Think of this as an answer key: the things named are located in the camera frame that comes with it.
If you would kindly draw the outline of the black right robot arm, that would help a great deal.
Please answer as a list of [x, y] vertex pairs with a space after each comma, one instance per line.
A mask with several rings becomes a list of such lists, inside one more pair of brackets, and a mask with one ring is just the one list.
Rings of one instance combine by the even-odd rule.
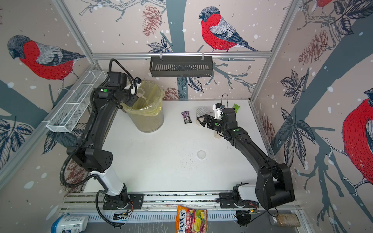
[[211, 115], [203, 115], [197, 121], [203, 127], [221, 134], [250, 162], [257, 173], [254, 191], [256, 199], [264, 209], [272, 209], [295, 200], [289, 167], [267, 156], [248, 133], [238, 126], [235, 116], [215, 119]]

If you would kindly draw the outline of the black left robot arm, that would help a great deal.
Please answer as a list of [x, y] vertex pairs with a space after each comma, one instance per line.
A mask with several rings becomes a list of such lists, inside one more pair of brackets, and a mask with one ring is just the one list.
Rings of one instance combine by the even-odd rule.
[[[89, 179], [96, 179], [103, 186], [103, 193], [117, 196], [122, 192], [124, 184], [111, 168], [112, 152], [103, 150], [103, 145], [117, 111], [122, 109], [124, 104], [132, 107], [138, 100], [137, 93], [142, 80], [134, 78], [123, 65], [119, 66], [122, 72], [113, 71], [113, 63], [120, 64], [112, 58], [106, 79], [91, 91], [89, 99], [92, 112], [88, 123], [77, 145], [68, 148], [68, 157], [59, 176], [61, 184], [68, 188], [80, 186]], [[80, 182], [69, 183], [65, 172], [70, 160], [74, 160], [90, 175]]]

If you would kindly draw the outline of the clear jar lid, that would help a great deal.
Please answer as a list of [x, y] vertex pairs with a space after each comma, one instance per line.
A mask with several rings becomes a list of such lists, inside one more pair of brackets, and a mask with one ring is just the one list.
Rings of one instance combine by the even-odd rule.
[[200, 150], [197, 152], [197, 158], [199, 160], [204, 160], [206, 158], [207, 154], [204, 150]]

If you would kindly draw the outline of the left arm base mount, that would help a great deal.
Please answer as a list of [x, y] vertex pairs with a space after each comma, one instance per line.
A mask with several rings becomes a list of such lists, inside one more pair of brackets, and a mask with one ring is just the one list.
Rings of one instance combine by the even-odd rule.
[[104, 196], [104, 210], [140, 210], [142, 208], [144, 194], [129, 193], [125, 195]]

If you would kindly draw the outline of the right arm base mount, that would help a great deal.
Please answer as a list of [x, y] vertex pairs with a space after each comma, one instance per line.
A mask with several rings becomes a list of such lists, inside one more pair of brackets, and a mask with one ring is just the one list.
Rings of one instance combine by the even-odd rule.
[[222, 209], [226, 208], [259, 208], [259, 202], [255, 194], [255, 185], [249, 183], [237, 184], [233, 190], [219, 193], [215, 202], [220, 204]]

